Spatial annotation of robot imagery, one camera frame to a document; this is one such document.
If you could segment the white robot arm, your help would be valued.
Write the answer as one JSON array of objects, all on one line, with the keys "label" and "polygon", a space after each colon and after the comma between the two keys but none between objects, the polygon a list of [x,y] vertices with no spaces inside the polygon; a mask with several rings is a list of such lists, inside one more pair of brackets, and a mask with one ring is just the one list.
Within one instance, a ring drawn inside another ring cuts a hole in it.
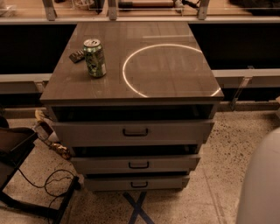
[{"label": "white robot arm", "polygon": [[236,224],[280,224],[280,128],[260,142],[250,159]]}]

